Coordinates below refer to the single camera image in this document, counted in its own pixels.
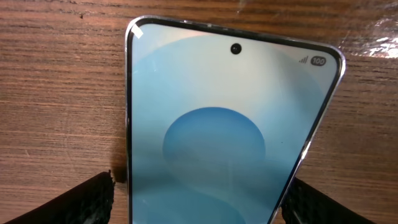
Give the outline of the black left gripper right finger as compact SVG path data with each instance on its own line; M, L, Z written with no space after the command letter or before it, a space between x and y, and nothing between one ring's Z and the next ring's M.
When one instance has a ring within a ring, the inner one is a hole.
M282 204L286 224L375 224L295 178Z

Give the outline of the blue-screen Galaxy smartphone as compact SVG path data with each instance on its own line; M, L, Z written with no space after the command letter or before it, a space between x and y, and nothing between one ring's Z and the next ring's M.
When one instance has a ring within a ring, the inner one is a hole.
M124 51L129 223L272 223L342 52L151 15L128 24Z

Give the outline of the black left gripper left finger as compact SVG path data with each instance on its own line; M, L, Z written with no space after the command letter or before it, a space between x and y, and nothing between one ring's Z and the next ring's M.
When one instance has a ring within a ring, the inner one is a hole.
M107 224L113 202L111 172L101 172L6 224Z

